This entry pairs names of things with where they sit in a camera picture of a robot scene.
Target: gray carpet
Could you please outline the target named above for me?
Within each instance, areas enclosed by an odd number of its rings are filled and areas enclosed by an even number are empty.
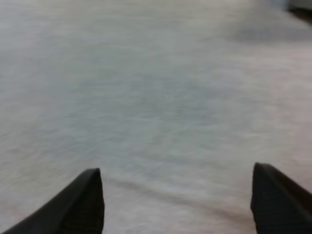
[[[105,234],[250,234],[252,166],[312,190],[312,29],[269,0],[0,0],[0,231],[100,167]]]

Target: black object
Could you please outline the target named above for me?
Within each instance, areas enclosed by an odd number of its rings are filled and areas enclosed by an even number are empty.
[[[251,202],[259,234],[311,234],[312,195],[270,164],[256,163]]]
[[[3,234],[101,234],[104,209],[100,170],[89,169]]]

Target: floor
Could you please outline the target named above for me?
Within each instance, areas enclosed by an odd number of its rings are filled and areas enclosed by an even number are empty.
[[[0,231],[100,167],[105,234],[250,234],[253,164],[312,190],[312,29],[280,0],[0,0]]]

